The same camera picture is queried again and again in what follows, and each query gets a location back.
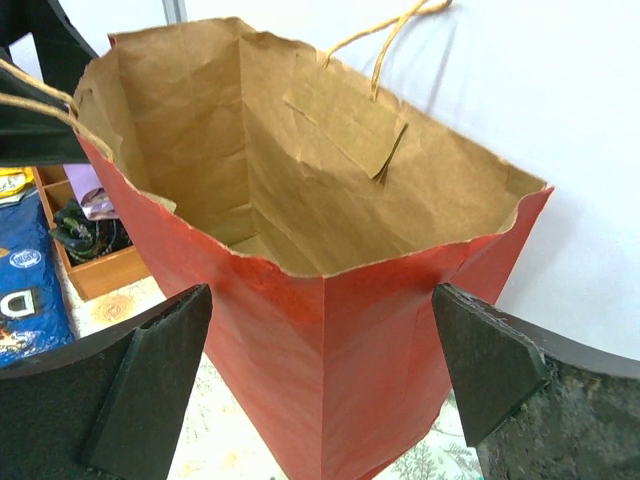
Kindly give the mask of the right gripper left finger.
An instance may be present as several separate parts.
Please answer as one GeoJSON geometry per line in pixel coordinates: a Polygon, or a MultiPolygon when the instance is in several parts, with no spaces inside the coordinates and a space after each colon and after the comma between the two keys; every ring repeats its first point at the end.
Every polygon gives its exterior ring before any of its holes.
{"type": "Polygon", "coordinates": [[[195,285],[2,369],[2,478],[167,478],[211,315],[195,285]]]}

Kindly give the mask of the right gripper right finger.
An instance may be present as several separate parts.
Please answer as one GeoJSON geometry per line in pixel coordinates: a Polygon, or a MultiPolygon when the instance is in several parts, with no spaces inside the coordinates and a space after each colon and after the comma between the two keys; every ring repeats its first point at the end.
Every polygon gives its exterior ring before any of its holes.
{"type": "Polygon", "coordinates": [[[486,479],[636,479],[639,363],[451,284],[432,306],[468,446],[486,479]]]}

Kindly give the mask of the yellow snack packet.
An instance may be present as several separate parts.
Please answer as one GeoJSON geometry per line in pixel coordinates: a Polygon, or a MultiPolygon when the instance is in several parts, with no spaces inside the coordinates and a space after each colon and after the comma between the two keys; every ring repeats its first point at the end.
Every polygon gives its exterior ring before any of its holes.
{"type": "Polygon", "coordinates": [[[0,181],[2,207],[19,203],[35,186],[30,167],[1,167],[0,181]]]}

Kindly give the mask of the blue Doritos chip bag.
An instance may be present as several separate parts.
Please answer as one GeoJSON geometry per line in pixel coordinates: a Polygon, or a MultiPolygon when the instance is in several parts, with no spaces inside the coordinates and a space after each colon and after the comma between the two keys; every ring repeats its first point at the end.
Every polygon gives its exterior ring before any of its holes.
{"type": "Polygon", "coordinates": [[[75,340],[39,194],[1,208],[1,366],[75,340]]]}

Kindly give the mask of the red paper bag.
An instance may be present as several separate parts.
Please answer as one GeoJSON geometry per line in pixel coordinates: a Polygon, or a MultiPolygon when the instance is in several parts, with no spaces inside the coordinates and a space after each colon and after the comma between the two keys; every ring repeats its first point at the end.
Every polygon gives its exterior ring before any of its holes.
{"type": "Polygon", "coordinates": [[[495,301],[548,184],[300,42],[216,18],[112,37],[69,125],[166,294],[210,286],[205,350],[291,479],[371,479],[451,384],[431,295],[495,301]]]}

